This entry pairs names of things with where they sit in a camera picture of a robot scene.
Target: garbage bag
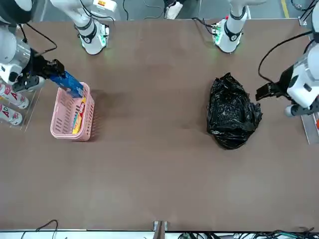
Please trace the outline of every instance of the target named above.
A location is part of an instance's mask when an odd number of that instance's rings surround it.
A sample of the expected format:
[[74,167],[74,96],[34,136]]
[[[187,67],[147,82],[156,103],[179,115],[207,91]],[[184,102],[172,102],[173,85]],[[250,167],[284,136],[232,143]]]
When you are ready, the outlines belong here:
[[242,146],[262,119],[260,104],[251,103],[249,94],[230,73],[214,81],[207,106],[207,132],[226,149]]

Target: snack package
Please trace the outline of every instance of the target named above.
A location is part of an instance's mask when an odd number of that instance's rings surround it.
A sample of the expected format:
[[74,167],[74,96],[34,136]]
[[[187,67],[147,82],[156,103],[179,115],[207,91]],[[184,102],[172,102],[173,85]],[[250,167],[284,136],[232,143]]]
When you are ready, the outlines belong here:
[[72,134],[77,134],[81,130],[81,125],[82,125],[82,120],[84,117],[84,111],[85,111],[85,106],[86,106],[86,97],[82,99],[81,105],[80,105],[80,110],[77,113],[74,123],[73,123],[73,130]]

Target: table surface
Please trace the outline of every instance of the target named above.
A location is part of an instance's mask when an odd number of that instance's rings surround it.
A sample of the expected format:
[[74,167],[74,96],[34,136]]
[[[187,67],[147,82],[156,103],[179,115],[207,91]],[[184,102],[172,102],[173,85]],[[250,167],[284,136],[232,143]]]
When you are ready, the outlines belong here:
[[[227,72],[254,101],[257,68],[278,42],[304,29],[296,19],[249,20],[235,53],[220,52],[192,20],[116,22],[109,48],[90,56],[71,23],[34,26],[58,44],[58,58],[95,99],[90,142],[50,134],[57,87],[47,82],[29,125],[1,124],[0,228],[272,231],[319,229],[316,145],[285,99],[261,101],[263,119],[238,150],[206,133],[210,86]],[[50,42],[25,28],[31,46]],[[307,37],[265,61],[275,81],[302,55]]]

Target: white bottle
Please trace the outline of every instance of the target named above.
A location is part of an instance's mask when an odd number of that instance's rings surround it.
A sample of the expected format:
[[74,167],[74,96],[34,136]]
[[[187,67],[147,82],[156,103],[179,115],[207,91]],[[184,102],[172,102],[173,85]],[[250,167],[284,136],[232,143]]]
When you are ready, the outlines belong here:
[[11,86],[0,84],[0,96],[20,109],[25,109],[29,106],[29,100],[20,93],[14,92]]
[[23,117],[19,112],[0,104],[0,119],[3,119],[13,125],[19,125],[22,123]]

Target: basket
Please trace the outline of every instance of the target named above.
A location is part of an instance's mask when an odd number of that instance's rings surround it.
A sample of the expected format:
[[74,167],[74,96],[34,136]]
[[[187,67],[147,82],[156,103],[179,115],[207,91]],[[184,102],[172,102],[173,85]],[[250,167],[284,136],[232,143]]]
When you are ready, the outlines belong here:
[[80,110],[82,99],[72,98],[62,88],[59,88],[50,127],[53,137],[76,141],[89,140],[93,120],[94,100],[90,94],[90,87],[84,82],[81,82],[81,84],[86,96],[86,106],[80,131],[77,134],[72,134],[73,122]]

